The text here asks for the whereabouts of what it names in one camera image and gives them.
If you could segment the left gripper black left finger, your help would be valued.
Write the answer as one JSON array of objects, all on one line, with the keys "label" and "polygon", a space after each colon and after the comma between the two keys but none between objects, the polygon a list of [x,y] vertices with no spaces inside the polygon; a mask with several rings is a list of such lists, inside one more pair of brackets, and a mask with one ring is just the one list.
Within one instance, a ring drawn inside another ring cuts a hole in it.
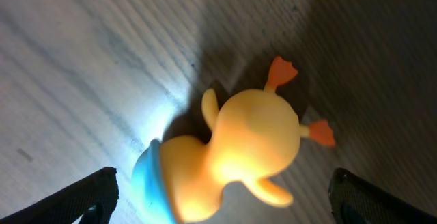
[{"label": "left gripper black left finger", "polygon": [[108,224],[119,199],[116,173],[104,167],[1,222]]}]

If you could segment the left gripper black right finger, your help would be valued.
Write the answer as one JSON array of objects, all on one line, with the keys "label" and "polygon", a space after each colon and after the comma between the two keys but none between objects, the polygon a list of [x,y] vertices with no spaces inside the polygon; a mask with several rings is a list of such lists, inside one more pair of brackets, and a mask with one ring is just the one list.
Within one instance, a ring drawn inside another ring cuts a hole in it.
[{"label": "left gripper black right finger", "polygon": [[432,216],[344,168],[332,174],[328,188],[331,214],[340,224],[436,224]]}]

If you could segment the orange rubber duck toy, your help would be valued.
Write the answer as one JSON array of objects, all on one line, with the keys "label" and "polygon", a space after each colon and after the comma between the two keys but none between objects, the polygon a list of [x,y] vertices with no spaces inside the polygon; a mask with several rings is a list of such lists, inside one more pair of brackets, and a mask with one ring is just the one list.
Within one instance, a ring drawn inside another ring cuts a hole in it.
[{"label": "orange rubber duck toy", "polygon": [[303,139],[333,147],[326,120],[308,125],[276,93],[298,75],[292,63],[276,57],[263,89],[247,89],[219,105],[208,89],[201,100],[212,136],[154,139],[137,159],[131,177],[132,203],[145,223],[191,223],[213,216],[223,191],[241,182],[259,200],[289,206],[293,195],[271,181],[296,158]]}]

